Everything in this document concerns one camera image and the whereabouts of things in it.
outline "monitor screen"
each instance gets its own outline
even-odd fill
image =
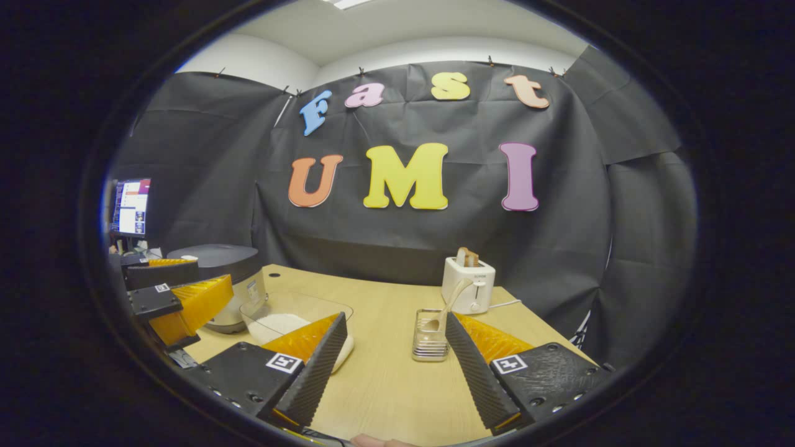
[[[112,231],[137,236],[146,234],[146,201],[149,198],[151,181],[149,178],[142,178],[116,184]]]

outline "rice cooker lid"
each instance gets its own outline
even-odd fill
[[[169,259],[179,259],[185,255],[195,256],[199,263],[200,280],[215,278],[225,274],[236,284],[260,270],[257,260],[259,250],[253,247],[208,243],[194,247],[174,250],[166,255]]]

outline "screw hole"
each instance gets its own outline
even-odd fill
[[[265,400],[265,399],[259,397],[258,395],[256,395],[255,393],[249,393],[248,394],[248,398],[249,398],[249,400],[251,402],[254,402],[254,403],[260,403],[260,402],[263,402]]]

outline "rice cooker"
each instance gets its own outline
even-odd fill
[[[215,315],[206,328],[231,334],[246,330],[246,322],[240,314],[240,306],[259,298],[265,290],[262,282],[262,266],[257,259],[258,250],[252,247],[210,243],[181,248],[166,255],[169,259],[194,259],[199,264],[199,281],[225,274],[232,277],[235,295],[221,312]]]

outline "purple letter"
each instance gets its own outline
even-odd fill
[[[533,155],[536,149],[523,143],[503,143],[500,151],[508,158],[508,195],[502,207],[508,211],[533,211],[538,199],[533,195]]]

